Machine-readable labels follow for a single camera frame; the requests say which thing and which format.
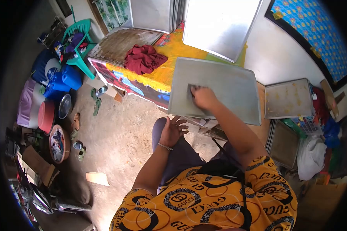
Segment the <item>gucci logo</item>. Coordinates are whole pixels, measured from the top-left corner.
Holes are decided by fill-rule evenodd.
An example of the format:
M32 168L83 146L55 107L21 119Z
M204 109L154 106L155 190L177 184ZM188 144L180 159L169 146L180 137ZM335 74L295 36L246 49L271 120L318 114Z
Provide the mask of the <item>gucci logo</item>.
M184 193L178 193L175 196L171 197L171 200L175 201L175 202L181 202L181 201L185 200L187 197L188 196L185 195Z

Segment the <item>wooden frame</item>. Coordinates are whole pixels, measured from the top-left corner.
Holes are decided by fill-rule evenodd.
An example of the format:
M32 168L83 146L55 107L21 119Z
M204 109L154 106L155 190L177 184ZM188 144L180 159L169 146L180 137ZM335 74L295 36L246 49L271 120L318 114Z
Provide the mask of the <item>wooden frame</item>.
M93 15L96 19L97 24L100 26L100 29L102 30L104 36L107 35L109 33L103 19L102 16L100 15L97 6L95 5L95 3L93 3L94 0L87 0L87 3L89 4L89 7L91 9L91 11L93 12Z

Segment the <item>round basket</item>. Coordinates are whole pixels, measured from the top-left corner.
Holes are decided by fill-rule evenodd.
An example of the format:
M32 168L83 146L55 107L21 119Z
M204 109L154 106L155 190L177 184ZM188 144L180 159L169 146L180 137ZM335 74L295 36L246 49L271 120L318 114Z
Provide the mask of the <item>round basket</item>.
M63 134L63 139L62 139L62 143L63 143L63 156L62 159L60 161L56 161L51 149L51 137L53 136L53 134L55 133L56 129L60 129L61 133ZM49 137L49 149L50 149L50 155L51 158L53 159L53 161L57 164L62 163L64 160L66 160L69 156L69 152L71 151L71 141L69 140L69 134L67 132L65 132L65 130L60 127L60 125L56 124L54 125L53 129L50 132L50 137Z

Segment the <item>white wall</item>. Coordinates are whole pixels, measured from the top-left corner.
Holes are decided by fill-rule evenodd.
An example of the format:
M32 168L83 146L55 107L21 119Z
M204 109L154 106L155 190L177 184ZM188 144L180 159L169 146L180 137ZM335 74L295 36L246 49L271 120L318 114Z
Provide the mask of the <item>white wall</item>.
M50 2L50 5L53 8L54 12L60 18L64 19L65 24L70 26L74 23L72 15L64 18L63 13L61 12L55 0L48 0L48 1ZM76 21L80 21L82 19L87 19L87 18L91 19L91 30L92 30L91 38L94 40L94 42L99 42L104 37L104 34L102 30L100 29L100 26L96 22L96 19L93 15L93 12L91 11L89 7L87 0L67 0L67 3L69 7L73 6L73 12L75 14Z
M307 78L320 87L325 77L310 55L283 29L264 15L271 0L263 0L247 40L245 68L263 85ZM335 93L347 95L347 84Z

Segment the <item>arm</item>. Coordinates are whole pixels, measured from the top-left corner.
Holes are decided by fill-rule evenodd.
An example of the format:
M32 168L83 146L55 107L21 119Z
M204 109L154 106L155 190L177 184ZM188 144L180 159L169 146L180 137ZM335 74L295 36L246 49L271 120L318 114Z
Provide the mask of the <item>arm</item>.
M175 116L170 120L169 117L166 117L166 124L159 140L160 144L167 147L173 147L179 140L180 136L189 132L182 131L182 129L187 129L188 126L179 125L186 123L187 121L185 119L178 121L179 118L180 116ZM157 188L162 180L162 174L167 164L168 154L169 150L167 150L167 148L158 145L156 150L138 173L132 189L142 188L151 192L153 196L156 196Z
M267 156L264 146L256 134L234 113L216 98L209 88L192 87L195 104L210 111L221 125L229 142L238 152L239 162L245 169L255 158Z

